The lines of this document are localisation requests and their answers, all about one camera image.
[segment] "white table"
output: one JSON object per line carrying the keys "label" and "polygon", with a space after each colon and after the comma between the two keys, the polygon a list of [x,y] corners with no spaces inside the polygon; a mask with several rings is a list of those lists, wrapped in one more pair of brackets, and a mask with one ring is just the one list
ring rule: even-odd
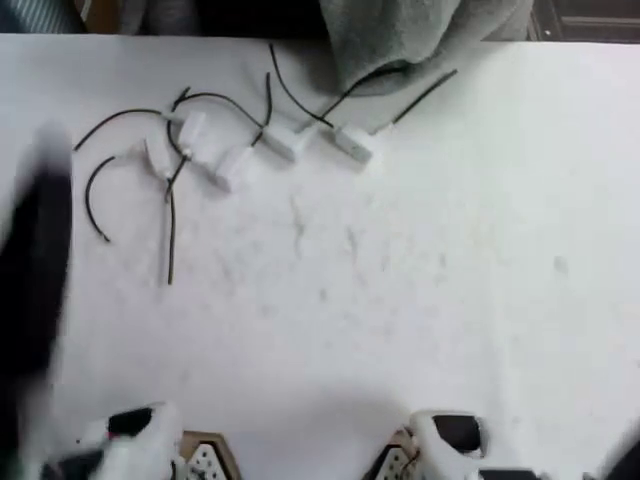
{"label": "white table", "polygon": [[[185,85],[264,115],[264,42],[1,40],[3,210],[48,118],[77,140]],[[328,52],[280,56],[292,90],[326,105]],[[380,125],[426,83],[332,118]],[[638,47],[487,44],[393,132],[382,168],[356,171],[323,136],[295,166],[260,146],[258,181],[231,196],[188,167],[170,288],[162,186],[140,163],[95,186],[114,244],[86,219],[98,161],[163,128],[113,123],[74,159],[57,446],[87,420],[173,399],[187,427],[227,435],[248,479],[351,480],[410,411],[449,408],[487,417],[498,458],[596,470],[640,415],[639,84]],[[277,83],[274,96],[276,118],[307,120]],[[221,149],[254,134],[226,106],[187,108],[211,113]]]}

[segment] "black cable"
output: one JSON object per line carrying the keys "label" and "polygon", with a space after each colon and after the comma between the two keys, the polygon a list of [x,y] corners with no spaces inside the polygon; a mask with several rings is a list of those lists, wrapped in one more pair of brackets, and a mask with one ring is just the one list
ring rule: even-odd
{"label": "black cable", "polygon": [[[265,84],[266,84],[265,86],[267,90],[267,116],[264,119],[264,126],[266,127],[271,123],[271,116],[273,115],[273,96],[271,95],[271,72],[267,72],[267,75],[265,77]],[[262,128],[258,132],[258,134],[256,135],[256,138],[254,138],[253,142],[251,142],[252,147],[255,147],[258,144],[258,142],[262,138],[262,135],[264,135],[264,128]]]}
{"label": "black cable", "polygon": [[189,157],[187,155],[182,155],[178,168],[176,169],[174,174],[171,176],[171,178],[168,180],[167,190],[165,191],[165,198],[169,198],[170,195],[173,195],[173,186],[175,185],[176,180],[178,180],[178,176],[180,175],[180,172],[182,171],[182,169],[184,168],[185,164],[188,161],[189,161]]}
{"label": "black cable", "polygon": [[93,216],[93,211],[91,210],[91,186],[93,185],[93,182],[95,181],[98,173],[100,173],[100,170],[102,170],[104,167],[106,167],[109,163],[111,163],[115,159],[116,159],[115,156],[111,156],[111,157],[107,158],[106,160],[103,160],[100,163],[100,165],[98,165],[95,168],[95,170],[93,172],[91,172],[91,176],[89,177],[89,180],[87,181],[87,186],[84,189],[84,208],[87,211],[87,216],[89,217],[89,221],[91,222],[91,225],[93,226],[93,229],[107,243],[111,243],[111,240],[109,239],[109,237],[107,237],[107,234],[104,233],[102,231],[102,229],[98,226],[98,223],[96,222],[96,219]]}
{"label": "black cable", "polygon": [[[251,115],[249,112],[247,112],[247,110],[245,110],[238,102],[236,102],[231,97],[228,97],[227,95],[222,95],[220,93],[214,93],[214,92],[201,92],[201,93],[193,93],[191,95],[187,95],[188,91],[189,91],[189,87],[185,88],[183,90],[183,92],[180,94],[180,96],[178,97],[178,99],[175,102],[173,102],[173,106],[171,108],[171,112],[172,113],[175,112],[176,109],[181,104],[183,104],[184,102],[189,101],[189,100],[193,100],[195,98],[203,98],[203,97],[205,97],[205,98],[218,98],[218,99],[221,99],[221,100],[225,100],[226,102],[229,102],[231,105],[236,107],[240,113],[242,113],[245,117],[247,117],[260,130],[262,130],[263,125],[258,120],[256,120],[256,118],[253,115]],[[178,168],[176,169],[176,171],[173,174],[173,176],[171,177],[171,180],[169,180],[169,185],[167,186],[167,191],[166,191],[166,196],[167,197],[173,191],[173,186],[175,185],[176,181],[178,180],[178,177],[180,176],[180,172],[182,172],[182,169],[183,169],[184,165],[189,161],[189,157],[187,157],[186,155],[184,155],[182,153],[182,150],[180,149],[179,145],[177,145],[177,143],[173,139],[173,136],[171,134],[171,125],[172,125],[171,124],[171,120],[167,121],[167,137],[169,138],[169,143],[171,144],[171,147],[182,158],[180,159],[180,164],[178,165]]]}
{"label": "black cable", "polygon": [[422,100],[424,100],[424,98],[427,95],[433,92],[436,88],[443,85],[447,80],[453,77],[456,73],[458,73],[458,70],[452,70],[451,72],[444,74],[442,77],[436,80],[436,82],[433,85],[431,85],[424,92],[418,95],[418,98],[416,98],[403,111],[401,111],[398,115],[396,115],[396,117],[391,121],[391,123],[393,125],[396,125],[398,122],[400,122],[400,120],[402,120],[411,110],[413,110],[416,107],[416,105],[418,105]]}
{"label": "black cable", "polygon": [[242,113],[245,117],[247,117],[247,119],[249,119],[256,127],[262,128],[262,124],[258,120],[256,120],[256,118],[253,115],[251,115],[249,112],[247,112],[238,102],[236,102],[231,97],[228,97],[226,95],[222,95],[220,93],[201,92],[201,93],[193,93],[191,95],[186,95],[183,98],[181,98],[180,100],[176,101],[176,103],[174,104],[174,107],[178,108],[179,105],[181,105],[182,103],[184,103],[186,101],[193,100],[194,98],[202,98],[202,97],[219,98],[220,100],[224,100],[224,101],[230,103],[231,105],[236,107],[240,113]]}
{"label": "black cable", "polygon": [[285,91],[285,93],[291,99],[291,101],[293,103],[295,103],[300,110],[305,112],[307,115],[309,115],[314,120],[317,120],[318,122],[324,123],[329,128],[332,128],[332,129],[335,128],[333,123],[328,121],[326,118],[323,118],[322,116],[316,115],[315,113],[313,113],[307,107],[302,105],[302,103],[300,103],[296,97],[293,96],[293,94],[289,91],[289,89],[287,88],[286,84],[284,83],[284,80],[282,79],[282,74],[280,73],[280,67],[278,66],[278,59],[276,58],[276,51],[275,51],[272,43],[269,44],[269,51],[271,52],[271,60],[273,61],[273,66],[276,69],[276,75],[278,76],[278,81],[280,82],[280,85],[282,86],[282,89]]}
{"label": "black cable", "polygon": [[[174,113],[176,111],[176,108],[178,108],[178,105],[180,105],[180,102],[187,96],[187,94],[189,93],[189,90],[191,90],[191,87],[186,87],[184,90],[182,90],[182,92],[180,92],[180,95],[178,95],[178,98],[176,98],[176,100],[171,105],[171,113]],[[180,150],[180,147],[178,146],[178,144],[173,138],[173,134],[171,131],[172,127],[173,127],[173,124],[171,123],[171,119],[169,118],[167,119],[167,139],[169,140],[169,145],[171,145],[171,148],[173,149],[174,152],[182,156],[182,151]]]}
{"label": "black cable", "polygon": [[173,191],[169,192],[169,208],[171,210],[171,232],[169,233],[169,273],[167,275],[167,284],[172,285],[176,250],[176,201]]}
{"label": "black cable", "polygon": [[80,140],[77,145],[75,147],[73,147],[73,151],[77,152],[80,147],[82,147],[82,145],[84,145],[87,140],[89,140],[89,138],[91,138],[91,136],[96,133],[98,130],[100,130],[100,128],[104,127],[107,123],[109,123],[111,120],[118,118],[122,115],[127,115],[129,113],[150,113],[153,115],[158,115],[160,117],[162,117],[162,112],[160,110],[154,110],[152,108],[129,108],[127,110],[121,110],[119,112],[114,113],[113,115],[109,115],[107,118],[105,118],[104,120],[102,120],[100,123],[98,123],[95,127],[93,127],[91,130],[89,130],[89,132],[82,137],[82,140]]}
{"label": "black cable", "polygon": [[321,115],[321,118],[327,118],[327,116],[333,112],[336,108],[338,108],[338,106],[344,102],[349,95],[351,95],[356,89],[358,89],[359,87],[361,87],[362,85],[364,85],[367,82],[370,82],[371,80],[375,80],[376,78],[381,78],[387,75],[392,75],[395,73],[402,73],[404,72],[406,69],[402,68],[402,67],[395,67],[395,68],[389,68],[387,70],[378,70],[375,72],[370,73],[369,75],[365,75],[364,77],[362,77],[360,80],[358,80],[357,82],[355,82],[353,85],[351,85],[348,89],[346,89],[338,98],[335,102],[333,102],[329,108],[327,108]]}

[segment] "white plug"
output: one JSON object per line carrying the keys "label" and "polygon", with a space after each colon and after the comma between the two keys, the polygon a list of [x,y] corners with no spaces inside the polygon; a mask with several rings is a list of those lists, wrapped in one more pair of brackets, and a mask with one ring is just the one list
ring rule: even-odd
{"label": "white plug", "polygon": [[164,132],[154,131],[147,135],[144,139],[144,150],[155,176],[162,181],[170,178],[173,174],[173,166]]}
{"label": "white plug", "polygon": [[238,191],[249,182],[248,168],[253,147],[233,147],[222,158],[213,173],[214,183],[227,193]]}
{"label": "white plug", "polygon": [[336,145],[354,160],[360,163],[368,163],[382,150],[381,133],[388,130],[387,126],[373,135],[362,128],[352,124],[346,124],[334,130]]}
{"label": "white plug", "polygon": [[178,145],[185,154],[193,152],[200,135],[207,125],[207,115],[203,112],[191,112],[187,115],[178,135]]}
{"label": "white plug", "polygon": [[295,133],[280,123],[272,123],[265,127],[264,139],[280,155],[295,162],[307,148],[317,130],[315,123],[300,133]]}

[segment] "wire bundle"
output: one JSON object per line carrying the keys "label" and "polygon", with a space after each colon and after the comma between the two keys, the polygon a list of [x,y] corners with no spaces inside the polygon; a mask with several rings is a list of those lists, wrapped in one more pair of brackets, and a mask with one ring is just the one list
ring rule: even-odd
{"label": "wire bundle", "polygon": [[[259,129],[258,134],[254,138],[254,140],[251,142],[251,146],[253,147],[262,138],[262,131],[269,124],[271,120],[271,116],[273,114],[273,97],[271,95],[271,75],[269,73],[266,74],[265,84],[266,84],[266,97],[267,97],[267,114],[266,114],[264,123],[259,122],[254,116],[252,116],[247,110],[245,110],[238,102],[233,100],[231,97],[228,97],[226,95],[222,95],[219,93],[214,93],[214,92],[200,92],[200,93],[189,94],[190,87],[185,88],[180,93],[178,98],[173,102],[171,106],[171,113],[174,113],[181,104],[190,100],[195,100],[199,98],[211,98],[211,99],[224,100],[225,102],[235,107],[242,115],[244,115],[251,123],[253,123]],[[151,109],[151,108],[130,108],[126,110],[121,110],[112,115],[109,115],[107,118],[100,121],[91,130],[89,130],[82,137],[82,139],[75,145],[75,147],[73,148],[73,151],[77,152],[78,150],[80,150],[80,148],[93,135],[95,135],[98,132],[98,130],[100,130],[102,127],[110,123],[112,120],[115,120],[116,118],[120,118],[124,115],[130,115],[130,114],[147,114],[147,115],[153,115],[155,117],[160,117],[163,119],[167,118],[167,115],[162,111]],[[169,211],[171,216],[171,230],[169,234],[169,253],[168,253],[169,262],[168,262],[168,272],[167,272],[167,284],[172,285],[173,276],[174,276],[175,236],[176,236],[176,203],[175,203],[175,195],[173,193],[173,187],[180,173],[182,172],[185,164],[190,160],[190,157],[186,155],[184,152],[182,152],[182,150],[176,143],[175,139],[173,138],[173,122],[171,118],[167,118],[166,136],[167,136],[169,145],[171,146],[173,151],[180,156],[180,163],[178,164],[178,167],[174,171],[173,175],[166,179],[167,188],[166,188],[166,195],[165,195],[165,201],[169,205]],[[107,159],[103,160],[102,162],[100,162],[98,166],[91,172],[91,175],[87,180],[85,190],[84,190],[84,205],[85,205],[85,210],[87,212],[87,217],[89,218],[89,222],[93,227],[93,229],[96,231],[96,233],[100,236],[100,238],[102,238],[106,243],[112,243],[111,238],[99,226],[95,218],[95,215],[93,213],[93,208],[91,206],[91,190],[98,175],[104,170],[104,168],[107,165],[109,165],[111,162],[116,160],[116,158],[118,157],[115,155],[112,155]]]}
{"label": "wire bundle", "polygon": [[[316,122],[320,122],[332,130],[336,130],[336,126],[327,119],[329,114],[333,112],[340,104],[342,104],[355,90],[360,88],[362,85],[370,82],[371,80],[378,79],[384,77],[386,75],[391,74],[399,74],[402,73],[403,69],[401,68],[388,68],[385,70],[376,71],[356,83],[354,83],[350,88],[348,88],[345,92],[343,92],[335,101],[332,103],[324,112],[321,114],[313,113],[307,107],[305,107],[289,90],[287,87],[282,73],[280,71],[280,66],[278,64],[278,59],[276,56],[275,48],[273,44],[269,44],[269,51],[271,54],[271,60],[278,77],[278,81],[282,86],[282,89],[285,91],[287,96],[291,99],[295,105],[300,108],[303,112],[305,112],[310,118],[315,120]],[[439,80],[437,80],[433,85],[429,86],[423,93],[421,93],[414,101],[412,101],[406,108],[404,108],[399,114],[397,114],[392,120],[390,125],[395,125],[400,122],[411,110],[413,110],[427,95],[433,92],[436,88],[444,84],[447,80],[453,77],[457,73],[457,70],[453,70],[452,72],[447,73],[442,76]],[[170,113],[165,113],[160,110],[150,109],[150,108],[131,108],[126,110],[121,110],[116,112],[104,120],[100,121],[96,126],[94,126],[89,132],[87,132],[84,137],[77,143],[74,147],[74,151],[77,152],[93,135],[95,135],[98,130],[102,127],[110,123],[112,120],[116,118],[120,118],[124,115],[130,114],[145,114],[145,115],[153,115],[155,117],[160,117],[161,119],[166,120],[166,137],[171,149],[180,157],[180,161],[178,163],[177,168],[173,172],[171,176],[164,179],[166,181],[166,190],[165,190],[165,202],[168,204],[168,208],[171,216],[171,230],[169,237],[169,262],[168,262],[168,273],[167,273],[167,283],[171,285],[173,283],[174,276],[174,263],[175,263],[175,236],[176,236],[176,203],[174,196],[174,186],[176,181],[178,180],[180,174],[182,173],[186,164],[191,160],[191,155],[189,152],[183,151],[180,148],[180,145],[176,142],[173,136],[174,126],[175,126],[175,112],[178,107],[186,102],[191,102],[197,99],[211,99],[211,100],[222,100],[231,106],[233,106],[241,115],[243,115],[250,123],[252,123],[257,129],[258,132],[251,142],[250,146],[254,147],[264,136],[265,128],[267,128],[271,122],[271,118],[273,115],[273,97],[271,92],[271,76],[270,73],[266,74],[265,77],[265,89],[266,89],[266,100],[267,100],[267,113],[265,116],[264,122],[260,122],[253,115],[251,115],[245,108],[243,108],[238,102],[227,95],[223,95],[215,92],[199,92],[199,93],[190,93],[190,87],[186,87],[182,90],[177,99],[171,104]],[[93,229],[96,233],[102,238],[106,243],[111,243],[111,238],[107,236],[104,230],[98,225],[98,222],[95,219],[95,215],[93,213],[93,209],[91,206],[91,189],[95,183],[97,176],[104,170],[106,166],[108,166],[111,162],[113,162],[116,158],[115,155],[108,157],[98,164],[98,166],[92,171],[87,184],[85,186],[84,192],[84,203],[85,209],[87,212],[87,216],[89,218],[89,222],[92,225]]]}

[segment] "gray towel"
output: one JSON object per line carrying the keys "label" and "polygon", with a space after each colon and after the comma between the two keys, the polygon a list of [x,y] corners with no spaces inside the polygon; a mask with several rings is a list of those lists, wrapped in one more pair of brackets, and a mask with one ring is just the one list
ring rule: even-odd
{"label": "gray towel", "polygon": [[485,38],[524,40],[533,0],[320,0],[344,89],[374,71],[401,67],[358,89],[386,93],[457,66]]}

